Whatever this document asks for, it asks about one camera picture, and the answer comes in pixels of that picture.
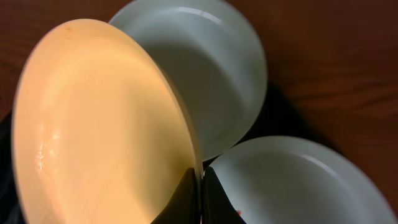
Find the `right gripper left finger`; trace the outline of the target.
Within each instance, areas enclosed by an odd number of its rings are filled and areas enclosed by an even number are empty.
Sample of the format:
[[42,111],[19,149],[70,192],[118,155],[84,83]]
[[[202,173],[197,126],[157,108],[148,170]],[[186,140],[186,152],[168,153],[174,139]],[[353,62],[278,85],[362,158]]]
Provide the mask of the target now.
[[188,168],[165,208],[151,224],[198,224],[199,201],[194,168]]

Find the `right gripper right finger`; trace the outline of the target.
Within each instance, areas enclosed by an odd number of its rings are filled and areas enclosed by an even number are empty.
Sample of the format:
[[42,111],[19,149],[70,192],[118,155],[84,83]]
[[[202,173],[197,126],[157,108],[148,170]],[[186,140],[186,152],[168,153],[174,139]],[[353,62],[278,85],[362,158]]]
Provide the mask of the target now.
[[201,194],[202,224],[246,224],[229,201],[212,167],[205,170]]

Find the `yellow plate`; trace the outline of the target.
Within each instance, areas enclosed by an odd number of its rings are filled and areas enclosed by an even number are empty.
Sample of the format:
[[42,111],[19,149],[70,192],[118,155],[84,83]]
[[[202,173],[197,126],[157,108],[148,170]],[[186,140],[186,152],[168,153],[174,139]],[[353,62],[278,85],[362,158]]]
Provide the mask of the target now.
[[163,71],[132,38],[94,19],[48,32],[21,73],[12,158],[27,223],[150,223],[197,138]]

